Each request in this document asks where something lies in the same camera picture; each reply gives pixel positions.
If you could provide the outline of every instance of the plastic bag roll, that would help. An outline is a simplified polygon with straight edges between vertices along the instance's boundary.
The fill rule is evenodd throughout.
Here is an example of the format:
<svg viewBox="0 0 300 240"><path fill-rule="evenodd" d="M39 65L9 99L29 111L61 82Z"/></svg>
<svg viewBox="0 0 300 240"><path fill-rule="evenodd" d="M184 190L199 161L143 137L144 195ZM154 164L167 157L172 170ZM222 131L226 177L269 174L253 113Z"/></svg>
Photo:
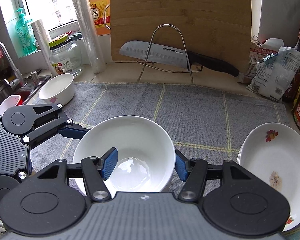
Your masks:
<svg viewBox="0 0 300 240"><path fill-rule="evenodd" d="M51 75L53 77L58 76L56 70L54 67L52 67L50 63L50 55L51 55L51 50L49 47L49 42L51 41L50 34L47 29L44 28L42 20L37 20L31 23L34 36L39 44L41 53L43 55L44 61L47 63L47 66L51 72Z"/></svg>
<svg viewBox="0 0 300 240"><path fill-rule="evenodd" d="M72 0L72 2L92 70L95 74L103 72L106 69L106 63L92 19L90 2L89 0Z"/></svg>

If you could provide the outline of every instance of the sink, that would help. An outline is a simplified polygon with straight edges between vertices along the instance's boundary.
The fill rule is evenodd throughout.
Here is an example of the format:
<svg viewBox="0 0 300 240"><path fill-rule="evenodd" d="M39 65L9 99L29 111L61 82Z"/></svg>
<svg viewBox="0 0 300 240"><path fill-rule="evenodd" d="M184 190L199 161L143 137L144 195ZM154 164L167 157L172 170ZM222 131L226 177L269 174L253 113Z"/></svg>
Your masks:
<svg viewBox="0 0 300 240"><path fill-rule="evenodd" d="M12 88L5 84L0 87L0 104L11 95L21 95L21 100L23 101L23 105L26 105L29 100L42 88L42 86L49 80L51 76L40 76L40 83L36 86L32 79L25 79L26 84L17 89L12 90Z"/></svg>

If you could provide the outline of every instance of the gray ribbed panel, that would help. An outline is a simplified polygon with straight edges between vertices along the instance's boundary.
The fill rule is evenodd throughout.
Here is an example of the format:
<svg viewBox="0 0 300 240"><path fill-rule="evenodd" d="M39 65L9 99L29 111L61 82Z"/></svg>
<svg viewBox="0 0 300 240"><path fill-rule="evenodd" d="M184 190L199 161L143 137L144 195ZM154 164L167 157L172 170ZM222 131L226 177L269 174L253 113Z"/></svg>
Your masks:
<svg viewBox="0 0 300 240"><path fill-rule="evenodd" d="M235 240L218 231L194 204L177 201L172 193L117 193L107 203L95 203L71 229L40 240ZM2 240L29 240L9 233ZM283 240L277 234L264 239Z"/></svg>
<svg viewBox="0 0 300 240"><path fill-rule="evenodd" d="M2 127L0 116L0 173L13 175L17 169L25 168L27 152L28 146L21 144L18 136L9 134Z"/></svg>

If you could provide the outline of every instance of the kitchen knife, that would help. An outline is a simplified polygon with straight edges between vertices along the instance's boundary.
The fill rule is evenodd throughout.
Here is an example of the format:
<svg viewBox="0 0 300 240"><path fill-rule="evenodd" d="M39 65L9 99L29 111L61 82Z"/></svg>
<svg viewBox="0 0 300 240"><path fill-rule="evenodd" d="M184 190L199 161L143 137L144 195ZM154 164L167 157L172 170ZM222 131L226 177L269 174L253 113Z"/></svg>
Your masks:
<svg viewBox="0 0 300 240"><path fill-rule="evenodd" d="M148 47L149 42L129 41L120 48L119 54L145 60ZM208 57L191 51L188 51L188 57L190 65L198 63L206 68L228 73L234 77L239 75L237 68L221 59ZM152 43L148 61L178 66L189 70L186 52L184 50L160 44Z"/></svg>

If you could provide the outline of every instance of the black knife handle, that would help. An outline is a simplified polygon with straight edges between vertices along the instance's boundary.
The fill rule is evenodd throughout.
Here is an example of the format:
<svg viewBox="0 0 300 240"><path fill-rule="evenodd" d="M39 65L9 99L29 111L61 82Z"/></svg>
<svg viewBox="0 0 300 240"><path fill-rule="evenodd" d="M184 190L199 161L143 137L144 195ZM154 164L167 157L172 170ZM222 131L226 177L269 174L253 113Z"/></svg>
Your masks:
<svg viewBox="0 0 300 240"><path fill-rule="evenodd" d="M190 65L192 65L193 63L198 63L206 68L228 73L234 77L237 77L240 73L240 71L235 66L221 59L208 57L191 51L188 51L188 57Z"/></svg>

